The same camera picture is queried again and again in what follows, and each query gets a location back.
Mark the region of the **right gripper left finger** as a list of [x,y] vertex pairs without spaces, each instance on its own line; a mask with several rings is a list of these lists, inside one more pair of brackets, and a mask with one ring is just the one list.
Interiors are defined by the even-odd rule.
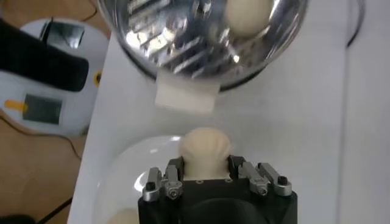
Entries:
[[178,199],[183,193],[184,160],[182,157],[171,159],[162,174],[158,167],[149,169],[147,182],[143,189],[142,199],[155,202],[162,197]]

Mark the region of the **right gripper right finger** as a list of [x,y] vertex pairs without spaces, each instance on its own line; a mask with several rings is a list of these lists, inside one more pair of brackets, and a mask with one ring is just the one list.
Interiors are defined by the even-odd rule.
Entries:
[[281,197],[292,195],[292,184],[286,176],[280,175],[269,163],[258,163],[254,166],[242,156],[230,155],[227,159],[229,177],[232,180],[246,178],[250,190],[260,196],[269,192]]

